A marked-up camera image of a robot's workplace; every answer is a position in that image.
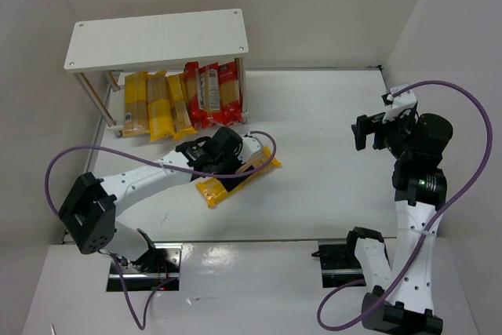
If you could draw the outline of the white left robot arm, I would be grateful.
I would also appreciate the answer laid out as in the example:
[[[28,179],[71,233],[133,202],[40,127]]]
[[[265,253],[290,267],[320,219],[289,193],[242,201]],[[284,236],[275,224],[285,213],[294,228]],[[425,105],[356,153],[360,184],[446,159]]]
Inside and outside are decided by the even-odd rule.
[[[148,271],[166,258],[166,252],[156,248],[144,231],[119,223],[118,216],[138,202],[188,184],[203,173],[223,174],[224,184],[240,183],[242,178],[235,174],[262,149],[255,137],[221,127],[211,137],[179,144],[151,165],[104,178],[84,173],[65,198],[59,218],[80,253],[105,251]]]

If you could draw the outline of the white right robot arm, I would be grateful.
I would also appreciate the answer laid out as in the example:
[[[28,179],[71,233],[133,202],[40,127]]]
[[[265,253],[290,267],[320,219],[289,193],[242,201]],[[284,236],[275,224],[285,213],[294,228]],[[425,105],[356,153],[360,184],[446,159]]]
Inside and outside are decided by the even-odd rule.
[[[360,263],[368,291],[362,301],[362,325],[385,334],[440,334],[435,314],[431,270],[437,226],[429,221],[446,202],[446,177],[438,165],[453,136],[449,121],[439,115],[403,111],[392,121],[382,114],[357,117],[352,125],[361,151],[368,135],[376,150],[395,157],[397,239],[392,259],[378,231],[356,227],[347,244]]]

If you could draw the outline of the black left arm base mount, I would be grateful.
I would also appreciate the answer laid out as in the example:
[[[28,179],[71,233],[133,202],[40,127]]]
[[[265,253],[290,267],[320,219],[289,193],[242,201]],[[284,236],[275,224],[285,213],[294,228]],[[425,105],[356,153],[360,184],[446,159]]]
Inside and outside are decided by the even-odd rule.
[[[178,291],[182,245],[180,243],[155,243],[160,249],[152,264],[140,267],[117,255],[125,287],[129,292],[151,292],[161,285],[161,291]]]

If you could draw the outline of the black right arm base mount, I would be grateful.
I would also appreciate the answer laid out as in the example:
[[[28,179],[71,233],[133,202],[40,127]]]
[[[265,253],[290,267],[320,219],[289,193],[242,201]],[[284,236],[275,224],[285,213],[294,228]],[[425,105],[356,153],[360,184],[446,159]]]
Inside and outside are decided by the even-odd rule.
[[[345,241],[320,242],[311,256],[320,263],[323,288],[336,288],[363,279],[360,263],[350,254]]]

